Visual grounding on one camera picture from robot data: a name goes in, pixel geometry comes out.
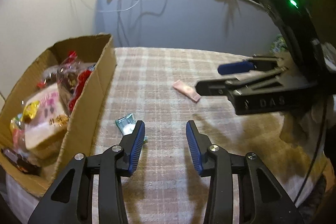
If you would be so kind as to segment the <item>pink wafer stick packet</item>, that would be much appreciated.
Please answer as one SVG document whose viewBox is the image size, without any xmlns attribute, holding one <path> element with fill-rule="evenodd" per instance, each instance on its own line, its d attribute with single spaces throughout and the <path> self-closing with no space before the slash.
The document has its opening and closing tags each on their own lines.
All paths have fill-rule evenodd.
<svg viewBox="0 0 336 224">
<path fill-rule="evenodd" d="M 201 99 L 201 95 L 199 95 L 194 88 L 185 84 L 181 80 L 175 81 L 175 83 L 173 83 L 173 88 L 181 94 L 187 96 L 195 103 L 197 103 Z"/>
</svg>

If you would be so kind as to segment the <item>pink sandwich bread pack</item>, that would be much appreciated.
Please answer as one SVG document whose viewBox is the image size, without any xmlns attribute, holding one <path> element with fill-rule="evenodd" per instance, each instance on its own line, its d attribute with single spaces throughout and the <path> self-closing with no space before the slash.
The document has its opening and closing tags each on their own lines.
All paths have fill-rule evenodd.
<svg viewBox="0 0 336 224">
<path fill-rule="evenodd" d="M 40 105 L 36 117 L 25 123 L 25 146 L 35 157 L 44 160 L 60 150 L 67 132 L 68 111 L 56 83 L 35 93 L 25 106 L 32 101 L 39 101 Z"/>
</svg>

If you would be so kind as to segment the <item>teal mint candy packet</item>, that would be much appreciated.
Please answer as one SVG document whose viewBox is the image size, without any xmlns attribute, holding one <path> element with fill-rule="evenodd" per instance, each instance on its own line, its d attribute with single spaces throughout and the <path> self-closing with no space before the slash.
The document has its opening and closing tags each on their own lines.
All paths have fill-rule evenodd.
<svg viewBox="0 0 336 224">
<path fill-rule="evenodd" d="M 127 143 L 130 139 L 127 135 L 131 135 L 136 127 L 137 120 L 133 113 L 128 114 L 120 119 L 115 120 L 115 124 L 122 133 L 122 144 Z"/>
</svg>

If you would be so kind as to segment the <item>chocolate cake red-edged pack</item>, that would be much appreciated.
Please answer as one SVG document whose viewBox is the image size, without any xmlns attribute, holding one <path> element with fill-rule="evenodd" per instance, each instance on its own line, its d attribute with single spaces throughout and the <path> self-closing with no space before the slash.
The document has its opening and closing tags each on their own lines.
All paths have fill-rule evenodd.
<svg viewBox="0 0 336 224">
<path fill-rule="evenodd" d="M 64 61 L 59 65 L 56 82 L 59 95 L 69 113 L 72 113 L 94 68 L 94 63 L 85 63 L 75 59 Z"/>
</svg>

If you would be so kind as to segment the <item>yellow jelly cup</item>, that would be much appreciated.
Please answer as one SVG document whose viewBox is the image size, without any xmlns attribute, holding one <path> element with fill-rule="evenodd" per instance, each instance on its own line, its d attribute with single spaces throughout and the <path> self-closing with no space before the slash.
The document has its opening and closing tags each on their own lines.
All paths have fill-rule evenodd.
<svg viewBox="0 0 336 224">
<path fill-rule="evenodd" d="M 24 123 L 22 122 L 22 113 L 15 116 L 10 121 L 10 132 L 13 138 L 13 145 L 19 147 L 24 143 L 25 132 Z"/>
</svg>

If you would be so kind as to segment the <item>yellow candy packet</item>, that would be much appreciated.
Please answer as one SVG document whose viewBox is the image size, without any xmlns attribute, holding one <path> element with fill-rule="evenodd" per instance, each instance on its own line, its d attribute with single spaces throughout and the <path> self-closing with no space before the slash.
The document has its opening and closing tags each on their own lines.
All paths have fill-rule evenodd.
<svg viewBox="0 0 336 224">
<path fill-rule="evenodd" d="M 23 109 L 22 121 L 24 121 L 25 123 L 29 123 L 30 121 L 32 121 L 37 115 L 39 105 L 39 101 L 32 101 L 28 103 Z"/>
</svg>

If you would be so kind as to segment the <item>green paper bag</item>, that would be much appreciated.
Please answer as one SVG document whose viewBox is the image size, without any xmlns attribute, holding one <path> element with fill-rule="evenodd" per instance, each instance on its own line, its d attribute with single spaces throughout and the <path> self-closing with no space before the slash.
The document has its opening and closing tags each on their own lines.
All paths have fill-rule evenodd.
<svg viewBox="0 0 336 224">
<path fill-rule="evenodd" d="M 288 47 L 282 35 L 277 35 L 275 40 L 270 45 L 270 53 L 287 52 Z"/>
</svg>

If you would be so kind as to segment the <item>pink plaid tablecloth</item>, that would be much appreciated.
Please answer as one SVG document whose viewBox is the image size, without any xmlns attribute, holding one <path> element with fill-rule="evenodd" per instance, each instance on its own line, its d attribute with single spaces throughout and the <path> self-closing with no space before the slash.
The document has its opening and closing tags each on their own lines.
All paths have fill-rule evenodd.
<svg viewBox="0 0 336 224">
<path fill-rule="evenodd" d="M 208 178 L 196 173 L 186 139 L 186 123 L 230 153 L 256 153 L 292 200 L 302 202 L 329 162 L 316 162 L 301 147 L 280 139 L 284 116 L 238 116 L 225 97 L 193 102 L 173 88 L 218 77 L 217 67 L 239 55 L 167 48 L 116 48 L 117 66 L 98 118 L 91 154 L 119 143 L 115 121 L 127 114 L 145 122 L 147 143 L 134 175 L 122 181 L 130 223 L 202 223 Z"/>
</svg>

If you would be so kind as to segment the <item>brown cardboard box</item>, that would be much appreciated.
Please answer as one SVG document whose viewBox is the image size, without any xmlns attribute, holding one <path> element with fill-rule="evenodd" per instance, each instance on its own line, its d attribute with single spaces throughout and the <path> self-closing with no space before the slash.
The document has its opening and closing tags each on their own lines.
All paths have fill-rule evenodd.
<svg viewBox="0 0 336 224">
<path fill-rule="evenodd" d="M 41 73 L 52 65 L 60 64 L 70 51 L 86 63 L 95 63 L 95 69 L 84 85 L 76 101 L 63 138 L 58 158 L 42 168 L 39 176 L 24 174 L 1 156 L 2 168 L 26 191 L 35 197 L 42 197 L 60 171 L 77 154 L 88 154 L 102 103 L 116 69 L 117 60 L 110 34 L 80 36 L 55 43 L 42 52 L 26 69 L 14 85 L 1 110 L 1 147 L 13 144 L 9 129 L 10 120 L 21 110 L 23 99 L 36 91 Z"/>
</svg>

